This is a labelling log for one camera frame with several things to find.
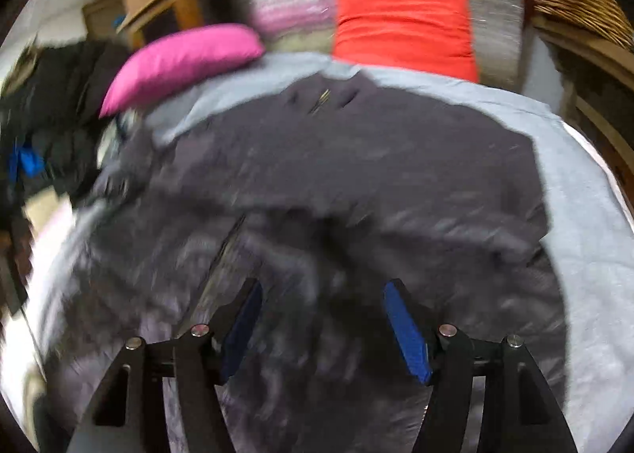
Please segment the pillow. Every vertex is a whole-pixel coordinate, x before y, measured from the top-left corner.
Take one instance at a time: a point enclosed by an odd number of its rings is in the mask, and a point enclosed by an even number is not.
[[[263,53],[258,35],[244,25],[209,25],[170,34],[126,61],[110,85],[99,116],[156,103],[206,77],[237,69]]]
[[[468,0],[337,0],[333,56],[477,82]]]

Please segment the metal screw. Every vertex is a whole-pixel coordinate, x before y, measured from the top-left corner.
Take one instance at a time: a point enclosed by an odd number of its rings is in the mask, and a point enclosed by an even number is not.
[[[458,333],[458,330],[452,324],[442,324],[440,328],[438,328],[438,331],[443,337],[452,337]]]
[[[209,326],[207,326],[207,324],[197,324],[191,328],[191,334],[195,337],[204,337],[207,333],[209,333]]]
[[[143,340],[141,338],[132,337],[131,339],[128,339],[128,341],[126,342],[126,349],[134,351],[135,349],[138,349],[139,347],[141,347],[141,344],[143,344]]]
[[[521,348],[524,345],[524,339],[519,335],[509,335],[506,337],[506,343],[512,348]]]

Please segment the blue gripper pad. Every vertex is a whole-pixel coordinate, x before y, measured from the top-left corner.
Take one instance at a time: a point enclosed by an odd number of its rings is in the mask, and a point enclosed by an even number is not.
[[[224,338],[223,363],[220,368],[220,378],[223,383],[238,370],[261,309],[262,285],[258,282],[249,292],[231,330]]]
[[[427,344],[392,282],[383,290],[383,306],[410,373],[427,383],[432,375]]]

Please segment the pink pillow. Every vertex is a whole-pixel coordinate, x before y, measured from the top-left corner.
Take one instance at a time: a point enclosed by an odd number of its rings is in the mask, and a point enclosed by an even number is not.
[[[126,61],[110,85],[99,116],[156,103],[207,77],[237,69],[263,53],[255,31],[235,23],[170,34]]]

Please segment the bed sheet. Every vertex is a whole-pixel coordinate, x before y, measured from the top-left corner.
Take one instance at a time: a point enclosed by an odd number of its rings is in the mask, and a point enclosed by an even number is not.
[[[568,387],[565,415],[580,452],[605,453],[634,410],[634,233],[616,182],[600,157],[580,136],[573,136],[549,108],[507,91],[439,75],[381,67],[357,67],[317,53],[268,54],[250,68],[209,79],[164,101],[147,116],[155,140],[170,142],[213,113],[246,100],[277,93],[298,78],[316,72],[348,78],[363,71],[377,84],[474,107],[506,127],[532,137],[544,185],[551,231],[544,246],[562,284],[567,307]],[[51,331],[41,329],[41,316],[62,311],[59,283],[69,260],[107,212],[93,207],[77,224],[56,258],[39,268],[31,282],[27,317],[42,349]],[[8,338],[11,325],[8,323]],[[7,374],[14,358],[28,356],[15,333],[2,351],[0,388],[20,419],[23,384]]]

